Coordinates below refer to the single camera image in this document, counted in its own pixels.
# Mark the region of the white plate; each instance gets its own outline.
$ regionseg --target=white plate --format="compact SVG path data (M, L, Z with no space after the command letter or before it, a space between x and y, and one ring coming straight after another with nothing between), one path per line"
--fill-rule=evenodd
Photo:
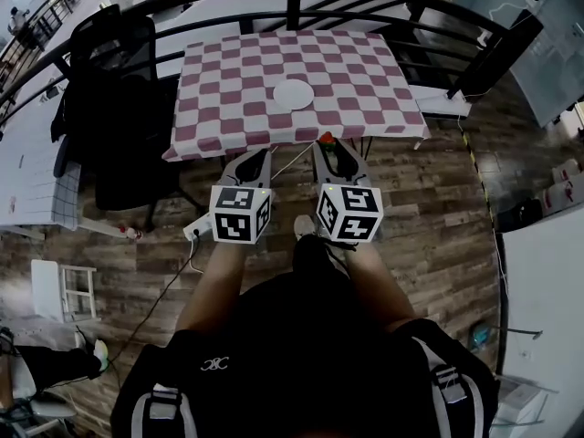
M314 100L314 90L300 79L287 79L274 89L274 100L284 109L304 109Z

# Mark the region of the white table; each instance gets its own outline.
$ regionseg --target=white table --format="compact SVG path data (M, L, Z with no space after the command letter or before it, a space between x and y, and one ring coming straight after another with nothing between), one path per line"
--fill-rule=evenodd
M51 142L50 126L61 95L32 102L10 119L0 141L0 230L43 240L43 234L19 225L83 227L125 238L117 227L78 216L81 167L70 162L63 177L53 175L62 139Z

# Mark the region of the wood plank floor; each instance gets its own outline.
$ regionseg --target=wood plank floor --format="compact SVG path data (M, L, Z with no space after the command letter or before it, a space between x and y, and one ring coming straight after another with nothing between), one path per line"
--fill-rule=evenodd
M374 186L382 190L386 218L377 247L420 316L438 322L463 344L469 327L480 319L498 322L499 292L494 238L480 183L455 120L428 120L432 138L418 151L414 140L376 139L369 156ZM496 210L551 183L551 167L569 157L581 158L577 143L559 146L541 130L513 78L507 74L462 122L476 150L479 168ZM304 146L279 148L273 168L288 163ZM184 189L207 203L219 178L218 160L185 165ZM312 214L317 196L311 162L305 155L273 182L276 209L258 251L246 262L244 290L289 270L295 242L293 222ZM84 214L111 224L136 224L146 209L103 213L95 208L91 180L82 185ZM99 336L116 355L149 311L162 288L189 255L182 229L196 218L183 199L161 203L157 229L134 243L78 230L46 228L45 243L3 235L0 251L0 324L18 342L54 349L74 345L73 328L34 317L30 260L94 266L99 322L82 328ZM194 259L204 268L213 243L203 241ZM164 345L199 275L188 266L168 291L134 342L116 362L123 381L145 343ZM481 357L495 367L497 339ZM98 436L110 434L110 410L118 393L116 371L95 381L58 389L75 404L76 424Z

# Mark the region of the white sneaker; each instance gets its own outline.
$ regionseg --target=white sneaker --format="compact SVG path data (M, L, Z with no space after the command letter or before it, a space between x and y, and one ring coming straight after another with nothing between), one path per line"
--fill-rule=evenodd
M75 349L83 349L85 347L85 339L79 331L75 331Z
M296 239L300 240L304 235L312 235L315 233L315 226L308 214L301 214L296 217L294 221L294 233Z
M101 368L99 371L104 371L110 362L108 361L108 346L106 346L106 343L103 340L98 339L95 341L93 355L101 362Z

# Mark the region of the metal railing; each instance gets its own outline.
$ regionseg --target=metal railing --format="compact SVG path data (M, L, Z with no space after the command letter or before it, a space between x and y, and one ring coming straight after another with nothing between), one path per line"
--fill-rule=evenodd
M26 26L3 49L0 57L0 93L8 88L37 61L63 20L75 12L81 0L46 0Z
M185 5L192 2L197 2L201 0L148 0L146 2L140 3L138 5L132 6L125 10L123 14L125 16L148 16L154 13L158 13L170 8ZM343 10L321 10L314 8L301 8L301 0L287 0L286 10L283 11L265 11L265 12L254 12L245 13L232 16L221 16L217 18L207 19L204 21L197 21L195 23L190 23L182 26L172 27L156 34L157 39L172 36L175 34L196 31L197 29L219 26L229 23L238 23L240 31L242 34L249 34L254 32L254 22L264 19L282 19L287 30L299 30L300 29L300 19L301 18L338 18L342 21L373 21L379 22L383 25L376 32L387 31L387 27L395 25L400 29L411 30L412 32L421 29L424 31L430 31L435 34L439 34L445 37L450 37L454 40L465 42L474 47L477 47L477 53L474 57L468 57L464 54L459 54L452 50L445 50L436 47L427 47L423 44L417 43L403 43L410 44L414 46L417 50L429 51L431 53L441 53L449 57L457 57L458 59L468 61L468 67L465 70L453 70L452 68L441 68L436 66L425 66L424 64L413 64L412 62L402 62L401 66L407 68L412 65L417 65L417 68L426 68L432 70L443 71L444 73L455 74L457 76L456 81L453 83L453 87L448 92L449 98L459 90L462 90L465 94L477 95L480 93L485 93L491 86L496 82L493 80L492 73L494 71L501 71L504 73L507 71L511 65L515 62L515 59L520 55L523 49L527 48L528 45L533 41L537 33L541 30L541 24L537 21L535 17L528 18L527 21L520 25L514 25L510 29L506 29L503 26L487 19L477 13L463 8L458 5L451 4L444 0L392 0L400 2L401 4L406 4L409 8L415 8L415 13L412 13L411 19L400 19L392 16L375 15L373 13L364 12L349 12ZM437 12L444 13L446 15L452 16L466 23L467 25L474 25L480 29L489 31L492 35L488 39L486 47L481 47L478 49L480 44L475 40L470 38L463 32L457 32L453 30L444 29L439 26L430 26L419 22L419 17L426 8L431 8ZM63 76L53 80L51 83L43 87L34 95L30 96L28 99L24 100L14 110L4 119L0 120L0 125L4 124L8 118L10 118L16 111L22 109L28 102L35 99L37 96L41 95L47 89L52 88L58 82L70 75L70 68L65 61L69 53L69 41L63 42L60 46L53 49L51 52L45 54L37 63L32 66L26 73L24 73L9 89L6 93L0 97L0 106L6 103L11 96L14 95L22 86L24 86L30 79L36 76L38 73L43 71L45 68L55 65L57 66ZM506 48L512 46L514 48L513 57L506 56L503 51ZM156 64L167 62L170 60L175 60L184 57L184 50L178 50L174 53L157 57L155 60ZM132 72L144 68L146 64L136 64L130 67L125 67L124 71Z

